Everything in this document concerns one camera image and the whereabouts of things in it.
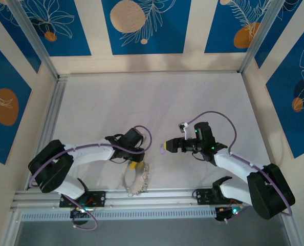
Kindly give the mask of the aluminium side rail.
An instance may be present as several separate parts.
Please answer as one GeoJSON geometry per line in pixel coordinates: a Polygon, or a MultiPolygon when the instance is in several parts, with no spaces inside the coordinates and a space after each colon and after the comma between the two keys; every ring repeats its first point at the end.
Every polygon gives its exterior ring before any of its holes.
{"type": "Polygon", "coordinates": [[[67,77],[61,77],[54,87],[34,156],[36,156],[53,138],[67,81],[67,77]]]}

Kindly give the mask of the metal keyring holder with rings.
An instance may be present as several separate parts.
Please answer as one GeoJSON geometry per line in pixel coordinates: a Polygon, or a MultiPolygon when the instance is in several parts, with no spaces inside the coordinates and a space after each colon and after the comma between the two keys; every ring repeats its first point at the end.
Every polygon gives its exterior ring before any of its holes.
{"type": "Polygon", "coordinates": [[[127,192],[128,197],[139,196],[146,193],[149,183],[149,164],[145,163],[144,169],[130,170],[128,163],[124,173],[122,174],[122,186],[127,192]]]}

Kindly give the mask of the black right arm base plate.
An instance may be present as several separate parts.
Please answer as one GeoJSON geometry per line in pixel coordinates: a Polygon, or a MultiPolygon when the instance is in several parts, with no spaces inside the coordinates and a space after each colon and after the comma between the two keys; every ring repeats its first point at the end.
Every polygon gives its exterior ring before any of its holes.
{"type": "Polygon", "coordinates": [[[215,189],[196,189],[192,193],[192,197],[197,201],[198,205],[230,205],[232,203],[242,204],[241,201],[224,197],[215,189]]]}

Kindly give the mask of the aluminium back rail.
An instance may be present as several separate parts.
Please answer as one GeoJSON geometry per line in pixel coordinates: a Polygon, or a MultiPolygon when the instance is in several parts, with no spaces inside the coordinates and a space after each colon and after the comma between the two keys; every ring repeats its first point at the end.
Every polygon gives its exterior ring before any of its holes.
{"type": "Polygon", "coordinates": [[[59,75],[59,79],[66,77],[96,77],[102,75],[152,75],[152,74],[186,74],[186,73],[202,73],[202,74],[238,74],[236,70],[193,70],[193,71],[147,71],[147,72],[101,72],[101,73],[64,73],[59,75]]]}

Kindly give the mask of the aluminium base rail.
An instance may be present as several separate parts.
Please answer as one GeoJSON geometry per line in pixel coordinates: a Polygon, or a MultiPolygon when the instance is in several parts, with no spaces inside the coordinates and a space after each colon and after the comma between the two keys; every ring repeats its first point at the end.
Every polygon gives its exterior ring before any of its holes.
{"type": "MultiPolygon", "coordinates": [[[[149,189],[136,196],[129,195],[125,190],[107,190],[102,199],[94,201],[93,208],[98,210],[200,208],[192,193],[192,189],[149,189]]],[[[65,210],[75,206],[68,201],[65,207],[60,207],[62,201],[64,199],[56,192],[41,193],[38,189],[17,191],[10,210],[65,210]]]]}

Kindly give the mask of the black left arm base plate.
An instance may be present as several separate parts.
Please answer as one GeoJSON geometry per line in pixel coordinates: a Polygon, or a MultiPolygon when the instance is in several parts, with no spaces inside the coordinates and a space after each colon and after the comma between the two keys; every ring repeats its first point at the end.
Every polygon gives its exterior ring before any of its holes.
{"type": "MultiPolygon", "coordinates": [[[[104,207],[106,201],[106,191],[88,191],[85,192],[82,196],[75,199],[75,201],[84,208],[96,208],[104,207]]],[[[64,195],[61,195],[60,208],[76,208],[77,205],[73,204],[69,199],[64,195]]]]}

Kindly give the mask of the left base electronics board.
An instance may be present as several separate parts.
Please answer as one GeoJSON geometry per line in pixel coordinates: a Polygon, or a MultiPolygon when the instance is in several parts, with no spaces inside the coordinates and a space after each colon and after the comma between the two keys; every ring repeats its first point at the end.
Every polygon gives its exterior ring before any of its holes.
{"type": "Polygon", "coordinates": [[[81,230],[93,230],[97,227],[97,220],[92,214],[92,211],[85,207],[76,207],[70,211],[70,219],[74,228],[81,230]],[[92,227],[86,226],[88,222],[92,222],[92,227]]]}

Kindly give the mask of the base electronics board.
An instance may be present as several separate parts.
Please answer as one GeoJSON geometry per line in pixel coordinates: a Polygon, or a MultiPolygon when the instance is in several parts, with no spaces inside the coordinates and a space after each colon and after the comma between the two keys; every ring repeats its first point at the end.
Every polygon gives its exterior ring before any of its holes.
{"type": "Polygon", "coordinates": [[[81,230],[93,230],[97,227],[97,220],[92,214],[92,211],[85,207],[76,207],[70,211],[70,219],[74,228],[81,230]],[[92,222],[92,227],[86,226],[88,222],[92,222]]]}
{"type": "Polygon", "coordinates": [[[216,207],[215,220],[218,222],[228,223],[231,219],[233,219],[236,215],[243,211],[245,207],[243,205],[234,205],[234,206],[224,206],[224,207],[216,207]]]}

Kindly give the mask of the aluminium frame post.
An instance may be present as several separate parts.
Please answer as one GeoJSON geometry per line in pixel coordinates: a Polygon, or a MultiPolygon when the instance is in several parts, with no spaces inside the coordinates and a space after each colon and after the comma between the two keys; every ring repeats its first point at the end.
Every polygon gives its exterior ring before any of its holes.
{"type": "Polygon", "coordinates": [[[259,28],[246,52],[246,55],[241,63],[239,73],[246,73],[250,63],[254,59],[256,53],[258,52],[261,44],[263,43],[265,37],[267,36],[270,28],[272,27],[278,13],[280,12],[285,0],[272,0],[269,9],[264,15],[259,28]]]}
{"type": "Polygon", "coordinates": [[[20,2],[18,0],[6,0],[6,3],[35,53],[46,66],[47,71],[51,74],[51,76],[58,81],[59,74],[20,2]]]}

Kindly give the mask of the aluminium corner rail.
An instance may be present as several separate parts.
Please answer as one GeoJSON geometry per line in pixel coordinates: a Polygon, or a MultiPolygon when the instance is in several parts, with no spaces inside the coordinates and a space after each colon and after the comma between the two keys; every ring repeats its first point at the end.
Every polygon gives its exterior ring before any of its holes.
{"type": "Polygon", "coordinates": [[[294,221],[293,216],[282,215],[282,220],[289,238],[291,246],[304,246],[304,240],[301,238],[299,227],[294,221]]]}
{"type": "Polygon", "coordinates": [[[0,246],[15,246],[23,212],[18,206],[12,206],[2,226],[0,246]]]}

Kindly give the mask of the right base electronics board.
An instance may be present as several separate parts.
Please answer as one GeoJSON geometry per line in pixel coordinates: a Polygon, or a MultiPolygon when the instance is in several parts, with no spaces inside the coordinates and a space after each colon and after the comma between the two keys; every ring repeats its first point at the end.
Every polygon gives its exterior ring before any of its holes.
{"type": "Polygon", "coordinates": [[[224,206],[224,207],[216,207],[215,220],[218,222],[228,223],[231,219],[233,219],[236,215],[243,211],[245,207],[243,205],[234,205],[234,206],[224,206]]]}

